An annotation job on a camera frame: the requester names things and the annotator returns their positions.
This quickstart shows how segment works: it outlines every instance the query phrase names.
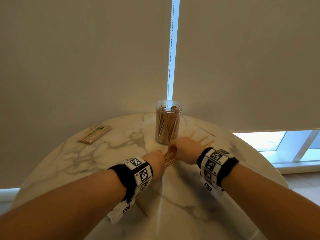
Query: table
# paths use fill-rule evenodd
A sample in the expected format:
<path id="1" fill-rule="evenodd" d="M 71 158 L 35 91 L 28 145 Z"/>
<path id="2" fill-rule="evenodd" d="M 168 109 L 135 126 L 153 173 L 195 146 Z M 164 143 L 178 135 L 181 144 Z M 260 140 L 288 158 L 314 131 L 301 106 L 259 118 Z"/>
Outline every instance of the table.
<path id="1" fill-rule="evenodd" d="M 87 128 L 54 149 L 30 174 L 13 207 L 71 181 L 142 156 L 166 145 L 155 140 L 155 113 L 132 114 L 103 122 L 112 129 L 91 145 L 76 140 Z M 208 136 L 229 149 L 242 164 L 288 187 L 285 179 L 260 153 L 235 135 L 208 122 L 182 116 L 179 135 Z M 239 206 L 222 191 L 213 198 L 200 183 L 199 168 L 176 161 L 162 179 L 137 197 L 137 204 L 116 224 L 104 218 L 86 239 L 266 239 Z"/>

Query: clear plastic jar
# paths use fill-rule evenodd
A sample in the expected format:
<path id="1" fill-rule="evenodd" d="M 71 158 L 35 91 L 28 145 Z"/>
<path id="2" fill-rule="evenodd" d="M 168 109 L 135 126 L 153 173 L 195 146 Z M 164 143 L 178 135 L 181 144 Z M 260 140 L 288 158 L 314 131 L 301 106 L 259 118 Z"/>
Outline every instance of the clear plastic jar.
<path id="1" fill-rule="evenodd" d="M 182 107 L 172 100 L 159 101 L 155 111 L 155 140 L 168 145 L 178 137 L 179 122 Z"/>

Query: jar mouth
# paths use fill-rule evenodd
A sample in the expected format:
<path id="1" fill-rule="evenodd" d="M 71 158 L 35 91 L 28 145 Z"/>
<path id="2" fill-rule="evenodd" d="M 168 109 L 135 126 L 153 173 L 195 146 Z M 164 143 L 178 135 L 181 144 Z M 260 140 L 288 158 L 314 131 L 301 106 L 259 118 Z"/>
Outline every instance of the jar mouth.
<path id="1" fill-rule="evenodd" d="M 164 112 L 178 112 L 182 110 L 182 107 L 177 101 L 162 100 L 157 103 L 156 109 Z"/>

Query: marble tabletop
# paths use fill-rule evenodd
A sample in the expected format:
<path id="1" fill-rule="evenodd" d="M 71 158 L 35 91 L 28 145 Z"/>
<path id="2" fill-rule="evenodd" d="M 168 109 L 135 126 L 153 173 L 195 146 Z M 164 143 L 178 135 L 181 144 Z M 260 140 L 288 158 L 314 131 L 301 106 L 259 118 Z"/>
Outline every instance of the marble tabletop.
<path id="1" fill-rule="evenodd" d="M 132 114 L 104 121 L 112 129 L 91 145 L 78 143 L 87 128 L 54 149 L 30 174 L 19 190 L 13 207 L 71 181 L 99 172 L 116 162 L 142 156 L 166 145 L 155 140 L 155 113 Z M 281 174 L 246 142 L 218 126 L 182 116 L 179 135 L 208 136 L 233 153 L 242 164 L 288 186 Z M 191 240 L 266 239 L 227 193 L 212 197 L 201 184 L 199 168 L 176 161 L 162 179 L 153 181 L 137 197 L 137 204 L 116 224 L 104 218 L 86 239 Z"/>

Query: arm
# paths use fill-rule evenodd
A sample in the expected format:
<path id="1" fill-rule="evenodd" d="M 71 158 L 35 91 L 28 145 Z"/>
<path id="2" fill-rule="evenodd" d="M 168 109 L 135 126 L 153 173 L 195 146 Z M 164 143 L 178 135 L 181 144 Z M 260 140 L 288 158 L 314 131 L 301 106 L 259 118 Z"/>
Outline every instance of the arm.
<path id="1" fill-rule="evenodd" d="M 168 148 L 188 164 L 196 164 L 204 149 L 188 137 Z M 239 163 L 222 187 L 268 239 L 320 239 L 320 207 L 298 193 Z"/>
<path id="2" fill-rule="evenodd" d="M 151 165 L 153 179 L 163 175 L 161 151 L 143 159 Z M 114 170 L 80 178 L 2 215 L 1 239 L 84 239 L 125 194 Z"/>

